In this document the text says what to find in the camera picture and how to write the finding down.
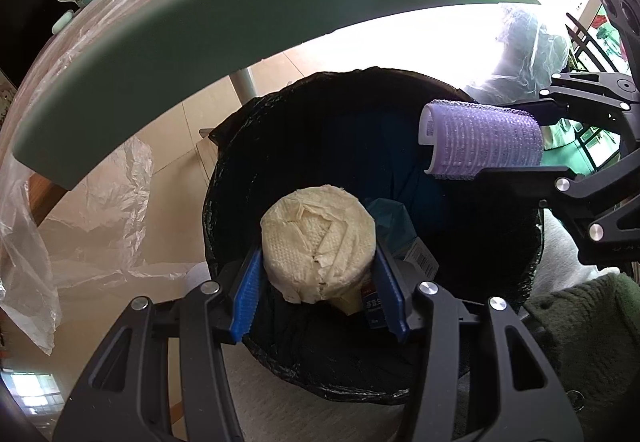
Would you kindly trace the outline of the green sleeve forearm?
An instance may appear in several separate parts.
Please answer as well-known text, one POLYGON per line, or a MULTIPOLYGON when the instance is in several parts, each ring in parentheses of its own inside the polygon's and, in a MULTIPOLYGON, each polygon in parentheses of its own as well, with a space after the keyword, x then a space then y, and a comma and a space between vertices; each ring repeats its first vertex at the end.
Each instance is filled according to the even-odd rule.
POLYGON ((587 441, 639 439, 639 285, 606 274, 524 309, 587 441))

